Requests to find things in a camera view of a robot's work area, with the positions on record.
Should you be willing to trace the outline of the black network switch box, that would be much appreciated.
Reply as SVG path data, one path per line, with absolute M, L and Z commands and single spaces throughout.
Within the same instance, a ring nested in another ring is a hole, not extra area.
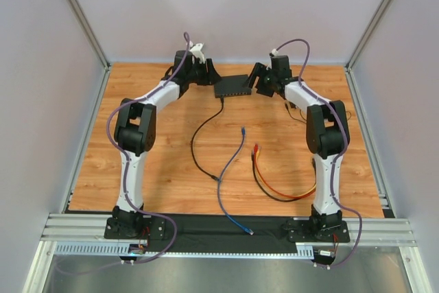
M 216 98 L 237 97 L 250 95 L 252 89 L 248 86 L 247 75 L 231 75 L 223 77 L 214 85 Z

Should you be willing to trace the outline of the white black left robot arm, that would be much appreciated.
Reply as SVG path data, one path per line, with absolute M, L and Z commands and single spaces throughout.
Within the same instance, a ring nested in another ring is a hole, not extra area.
M 111 117 L 117 116 L 110 142 L 121 155 L 121 186 L 116 206 L 107 219 L 104 237 L 144 237 L 147 222 L 143 210 L 143 175 L 148 152 L 156 140 L 157 114 L 181 98 L 190 84 L 211 86 L 222 80 L 210 58 L 203 60 L 192 51 L 177 51 L 174 65 L 158 85 L 144 96 L 125 98 Z

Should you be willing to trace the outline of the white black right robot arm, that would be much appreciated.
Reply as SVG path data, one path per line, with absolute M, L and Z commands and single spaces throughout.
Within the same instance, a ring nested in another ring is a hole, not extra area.
M 268 97 L 276 93 L 306 112 L 306 142 L 316 167 L 310 227 L 317 233 L 341 227 L 340 168 L 350 142 L 344 103 L 319 95 L 300 75 L 294 77 L 287 56 L 272 56 L 270 66 L 256 63 L 246 85 Z

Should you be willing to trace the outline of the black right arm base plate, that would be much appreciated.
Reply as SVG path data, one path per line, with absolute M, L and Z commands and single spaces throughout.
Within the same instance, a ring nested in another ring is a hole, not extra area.
M 288 219 L 281 228 L 286 231 L 290 242 L 322 242 L 348 243 L 351 241 L 347 223 L 341 221 L 337 224 L 318 224 L 307 219 Z

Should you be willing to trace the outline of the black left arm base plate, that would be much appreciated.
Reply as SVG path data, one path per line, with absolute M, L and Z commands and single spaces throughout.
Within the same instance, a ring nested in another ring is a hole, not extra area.
M 161 218 L 130 214 L 129 217 L 107 219 L 104 231 L 106 239 L 153 239 L 163 240 L 167 222 Z

